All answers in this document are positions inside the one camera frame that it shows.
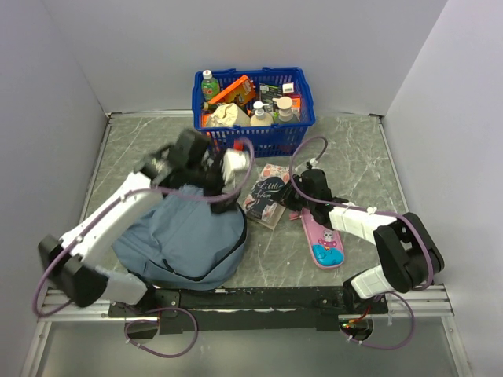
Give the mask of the Little Women book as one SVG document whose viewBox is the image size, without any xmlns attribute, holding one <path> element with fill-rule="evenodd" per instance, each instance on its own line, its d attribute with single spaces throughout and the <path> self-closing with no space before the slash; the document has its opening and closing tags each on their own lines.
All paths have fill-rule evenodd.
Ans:
<svg viewBox="0 0 503 377">
<path fill-rule="evenodd" d="M 272 199 L 289 182 L 288 167 L 266 164 L 243 202 L 248 218 L 268 229 L 274 229 L 285 208 Z"/>
</svg>

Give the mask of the pink cat pencil case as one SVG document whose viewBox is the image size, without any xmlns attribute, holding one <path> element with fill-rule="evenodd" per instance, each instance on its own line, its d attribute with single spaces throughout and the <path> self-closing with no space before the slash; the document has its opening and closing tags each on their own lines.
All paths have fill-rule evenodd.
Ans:
<svg viewBox="0 0 503 377">
<path fill-rule="evenodd" d="M 337 231 L 318 224 L 308 209 L 289 214 L 291 221 L 300 220 L 305 232 L 310 255 L 319 269 L 335 269 L 345 259 L 343 245 Z"/>
</svg>

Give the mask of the blue grey backpack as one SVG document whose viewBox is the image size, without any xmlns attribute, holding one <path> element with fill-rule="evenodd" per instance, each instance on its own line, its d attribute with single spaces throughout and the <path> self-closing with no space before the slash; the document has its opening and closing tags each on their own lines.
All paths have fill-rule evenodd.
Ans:
<svg viewBox="0 0 503 377">
<path fill-rule="evenodd" d="M 247 220 L 240 206 L 216 214 L 207 202 L 167 196 L 112 245 L 123 267 L 162 287 L 207 291 L 242 261 Z"/>
</svg>

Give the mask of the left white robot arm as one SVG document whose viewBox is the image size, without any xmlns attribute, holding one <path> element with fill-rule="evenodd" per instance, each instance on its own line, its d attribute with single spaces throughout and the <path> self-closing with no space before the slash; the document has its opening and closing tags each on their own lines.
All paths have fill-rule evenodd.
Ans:
<svg viewBox="0 0 503 377">
<path fill-rule="evenodd" d="M 240 189 L 226 186 L 251 169 L 255 153 L 245 137 L 217 152 L 210 146 L 209 137 L 186 129 L 145 155 L 87 219 L 39 243 L 42 278 L 80 308 L 106 299 L 139 316 L 159 306 L 158 289 L 224 284 L 248 234 Z"/>
</svg>

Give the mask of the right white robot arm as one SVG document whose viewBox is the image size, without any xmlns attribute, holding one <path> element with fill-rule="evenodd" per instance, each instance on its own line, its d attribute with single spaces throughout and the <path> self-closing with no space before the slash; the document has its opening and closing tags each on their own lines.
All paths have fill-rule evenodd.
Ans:
<svg viewBox="0 0 503 377">
<path fill-rule="evenodd" d="M 343 304 L 360 313 L 371 298 L 389 291 L 425 289 L 445 262 L 420 218 L 357 207 L 332 195 L 325 172 L 308 169 L 293 175 L 273 201 L 295 212 L 304 211 L 325 230 L 346 232 L 376 247 L 379 264 L 344 282 Z"/>
</svg>

